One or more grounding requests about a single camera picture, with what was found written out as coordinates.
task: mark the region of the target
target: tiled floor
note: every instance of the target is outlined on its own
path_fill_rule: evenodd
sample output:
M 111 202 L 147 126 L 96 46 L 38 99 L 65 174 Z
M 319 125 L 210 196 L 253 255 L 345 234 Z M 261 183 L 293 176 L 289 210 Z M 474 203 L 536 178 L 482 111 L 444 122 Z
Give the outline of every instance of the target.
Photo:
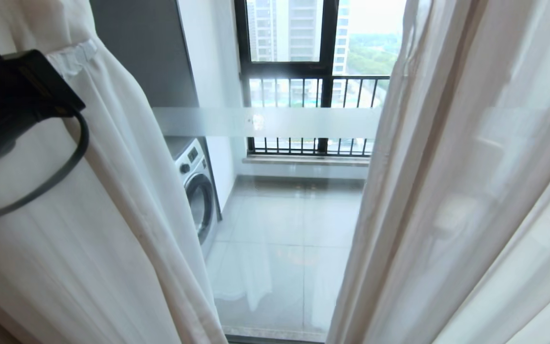
M 207 257 L 227 333 L 325 339 L 361 193 L 360 182 L 237 181 Z

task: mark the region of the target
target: high-rise building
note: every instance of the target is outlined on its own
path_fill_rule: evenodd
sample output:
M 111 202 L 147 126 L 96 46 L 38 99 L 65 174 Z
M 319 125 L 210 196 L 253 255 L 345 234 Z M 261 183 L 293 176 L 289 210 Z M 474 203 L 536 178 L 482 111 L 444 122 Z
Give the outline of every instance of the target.
M 323 0 L 247 0 L 247 21 L 250 54 L 254 62 L 319 61 Z M 335 75 L 345 73 L 347 47 L 349 46 L 349 2 L 341 0 L 334 51 Z M 275 83 L 263 81 L 252 87 L 257 92 L 264 88 L 265 106 L 274 98 Z M 292 80 L 278 84 L 278 91 L 302 96 L 303 81 Z M 317 80 L 306 80 L 304 85 L 307 102 L 315 106 L 315 92 L 319 92 Z M 341 92 L 340 82 L 334 91 Z

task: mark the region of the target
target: balcony railing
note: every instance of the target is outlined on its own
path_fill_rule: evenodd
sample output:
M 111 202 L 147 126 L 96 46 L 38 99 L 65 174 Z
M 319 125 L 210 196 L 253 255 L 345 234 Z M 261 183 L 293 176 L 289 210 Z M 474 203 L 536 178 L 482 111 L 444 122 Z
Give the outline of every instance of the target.
M 252 107 L 375 108 L 385 99 L 387 75 L 334 75 L 323 78 L 250 79 Z M 332 88 L 325 92 L 325 85 Z M 248 154 L 369 157 L 374 138 L 253 138 Z

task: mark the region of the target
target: white curtain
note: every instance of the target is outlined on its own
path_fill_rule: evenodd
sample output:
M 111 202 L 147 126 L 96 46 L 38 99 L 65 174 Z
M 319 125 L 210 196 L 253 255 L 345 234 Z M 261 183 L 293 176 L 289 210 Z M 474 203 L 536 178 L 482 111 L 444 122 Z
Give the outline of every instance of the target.
M 408 0 L 328 343 L 550 343 L 550 0 Z
M 87 105 L 89 150 L 63 182 L 0 218 L 0 325 L 22 343 L 225 343 L 183 185 L 88 0 L 0 0 L 1 54 L 83 42 L 96 54 L 67 67 Z M 78 131 L 51 119 L 23 135 L 0 159 L 0 207 L 57 170 Z

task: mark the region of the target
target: window sill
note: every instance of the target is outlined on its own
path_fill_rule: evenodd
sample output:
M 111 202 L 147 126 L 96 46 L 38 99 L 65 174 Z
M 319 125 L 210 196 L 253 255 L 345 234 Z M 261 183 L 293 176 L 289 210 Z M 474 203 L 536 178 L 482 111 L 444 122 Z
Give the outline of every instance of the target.
M 303 157 L 303 156 L 282 156 L 251 155 L 243 158 L 243 163 L 261 163 L 277 165 L 312 165 L 312 166 L 355 166 L 368 167 L 370 158 L 367 157 Z

